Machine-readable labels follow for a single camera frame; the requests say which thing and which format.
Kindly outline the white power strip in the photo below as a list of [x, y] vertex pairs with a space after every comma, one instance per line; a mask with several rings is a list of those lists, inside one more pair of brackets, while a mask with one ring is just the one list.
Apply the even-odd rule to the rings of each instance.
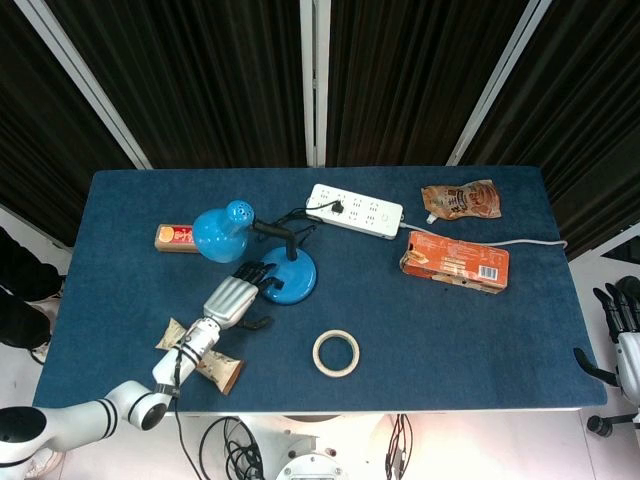
[[363, 194], [315, 184], [305, 213], [324, 223], [393, 240], [403, 219], [400, 204]]

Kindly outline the orange red small packet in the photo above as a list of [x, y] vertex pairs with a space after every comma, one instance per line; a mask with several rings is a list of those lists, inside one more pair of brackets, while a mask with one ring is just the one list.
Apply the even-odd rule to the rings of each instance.
[[198, 253], [192, 225], [160, 224], [156, 230], [154, 246], [160, 252]]

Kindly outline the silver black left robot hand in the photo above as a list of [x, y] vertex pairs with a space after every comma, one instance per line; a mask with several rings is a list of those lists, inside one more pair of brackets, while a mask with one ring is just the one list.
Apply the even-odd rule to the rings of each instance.
[[273, 323], [269, 315], [256, 321], [244, 320], [256, 298], [268, 287], [281, 288], [284, 282], [270, 272], [275, 263], [248, 261], [238, 267], [214, 290], [203, 305], [203, 316], [212, 319], [221, 330], [238, 327], [257, 331]]

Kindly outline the orange cardboard snack box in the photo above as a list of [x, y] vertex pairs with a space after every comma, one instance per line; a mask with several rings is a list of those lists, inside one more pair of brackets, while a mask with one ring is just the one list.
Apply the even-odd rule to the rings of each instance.
[[506, 250], [412, 231], [400, 259], [407, 275], [497, 294], [508, 286]]

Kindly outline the beige cartoon snack bag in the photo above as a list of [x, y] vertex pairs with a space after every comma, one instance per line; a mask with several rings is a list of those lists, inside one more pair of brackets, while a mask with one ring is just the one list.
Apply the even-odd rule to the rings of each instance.
[[[161, 339], [155, 345], [158, 350], [168, 351], [176, 346], [186, 332], [176, 319], [171, 317]], [[209, 350], [198, 361], [196, 371], [214, 383], [223, 395], [228, 395], [244, 366], [242, 360], [233, 359], [220, 352]]]

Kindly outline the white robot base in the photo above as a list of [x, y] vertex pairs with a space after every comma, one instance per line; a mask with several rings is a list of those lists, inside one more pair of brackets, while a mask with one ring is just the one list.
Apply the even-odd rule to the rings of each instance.
[[243, 415], [265, 480], [386, 480], [392, 416]]

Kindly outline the blue table cloth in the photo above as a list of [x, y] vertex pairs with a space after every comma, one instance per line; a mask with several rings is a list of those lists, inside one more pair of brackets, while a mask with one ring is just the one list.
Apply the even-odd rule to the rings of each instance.
[[[197, 254], [157, 251], [162, 223], [188, 224], [235, 199], [272, 221], [304, 205], [315, 184], [398, 203], [424, 221], [421, 188], [491, 179], [499, 219], [437, 222], [442, 235], [510, 244], [498, 294], [403, 273], [407, 236], [394, 240], [318, 227], [304, 247], [318, 280], [302, 302], [257, 300], [252, 321], [222, 333], [218, 350], [244, 361], [228, 395], [201, 375], [183, 387], [182, 411], [331, 413], [558, 409], [602, 405], [603, 386], [581, 371], [574, 348], [590, 345], [540, 171], [535, 167], [360, 167], [111, 170], [95, 174], [67, 276], [39, 407], [106, 395], [126, 380], [153, 385], [155, 348], [171, 317], [184, 324], [235, 270]], [[314, 365], [315, 340], [350, 333], [356, 369], [329, 378]]]

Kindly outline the black stand leg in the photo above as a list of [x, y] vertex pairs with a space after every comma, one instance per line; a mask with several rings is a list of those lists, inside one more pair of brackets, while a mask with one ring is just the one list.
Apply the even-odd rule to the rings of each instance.
[[640, 414], [626, 414], [610, 417], [592, 415], [587, 420], [587, 429], [600, 437], [610, 437], [616, 425], [631, 424], [640, 442]]

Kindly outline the dark brown curtain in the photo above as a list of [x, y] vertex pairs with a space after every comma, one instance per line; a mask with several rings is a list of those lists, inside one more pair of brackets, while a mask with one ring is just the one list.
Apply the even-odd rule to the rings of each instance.
[[640, 221], [640, 0], [552, 0], [462, 159], [540, 169], [575, 258]]
[[46, 0], [156, 168], [306, 163], [299, 0]]
[[446, 164], [528, 0], [332, 0], [326, 164]]
[[0, 205], [73, 246], [93, 176], [132, 163], [13, 0], [0, 0]]

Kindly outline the white frame post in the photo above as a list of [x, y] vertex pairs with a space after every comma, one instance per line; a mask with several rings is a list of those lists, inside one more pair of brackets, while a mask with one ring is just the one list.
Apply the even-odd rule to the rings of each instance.
[[326, 166], [331, 0], [299, 0], [305, 154]]
[[484, 123], [498, 95], [529, 44], [553, 0], [527, 0], [525, 9], [509, 37], [474, 109], [472, 110], [446, 166], [457, 166]]
[[12, 0], [138, 170], [153, 166], [104, 88], [45, 0]]

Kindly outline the orange spouted food pouch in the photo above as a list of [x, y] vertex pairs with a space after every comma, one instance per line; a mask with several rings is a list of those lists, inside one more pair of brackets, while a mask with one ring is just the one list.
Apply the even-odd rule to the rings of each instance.
[[461, 186], [432, 185], [421, 189], [427, 223], [453, 221], [465, 217], [496, 219], [502, 216], [501, 199], [490, 179]]

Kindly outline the cream masking tape roll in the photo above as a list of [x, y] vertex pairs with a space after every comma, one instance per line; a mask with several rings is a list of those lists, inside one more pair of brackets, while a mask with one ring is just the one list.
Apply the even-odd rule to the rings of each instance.
[[[345, 341], [351, 348], [351, 361], [345, 368], [340, 370], [328, 368], [321, 360], [320, 348], [327, 340], [332, 338]], [[360, 347], [356, 339], [350, 333], [339, 329], [327, 330], [319, 335], [315, 340], [312, 349], [312, 358], [316, 368], [325, 376], [329, 378], [343, 378], [350, 375], [358, 366], [360, 360]]]

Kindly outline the blue gooseneck desk lamp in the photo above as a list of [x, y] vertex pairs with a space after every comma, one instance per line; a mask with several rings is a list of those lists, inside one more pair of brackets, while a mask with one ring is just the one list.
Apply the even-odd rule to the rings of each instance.
[[193, 223], [198, 252], [217, 263], [232, 263], [244, 254], [252, 232], [284, 241], [259, 261], [243, 263], [233, 276], [256, 286], [270, 301], [293, 305], [315, 287], [317, 269], [312, 258], [298, 248], [293, 231], [256, 218], [252, 206], [234, 200], [224, 208], [207, 210]]

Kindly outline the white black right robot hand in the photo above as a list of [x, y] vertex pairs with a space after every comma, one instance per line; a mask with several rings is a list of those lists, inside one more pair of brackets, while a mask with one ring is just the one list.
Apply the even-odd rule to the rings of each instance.
[[640, 278], [625, 276], [616, 284], [606, 283], [605, 290], [594, 287], [593, 293], [605, 314], [616, 371], [596, 367], [580, 348], [573, 349], [574, 357], [587, 375], [619, 388], [640, 410]]

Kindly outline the person in black clothes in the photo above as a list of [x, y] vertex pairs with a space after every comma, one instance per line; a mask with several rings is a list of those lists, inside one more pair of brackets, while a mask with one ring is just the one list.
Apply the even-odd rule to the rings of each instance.
[[62, 299], [66, 277], [0, 226], [0, 343], [46, 361], [53, 320], [43, 303]]

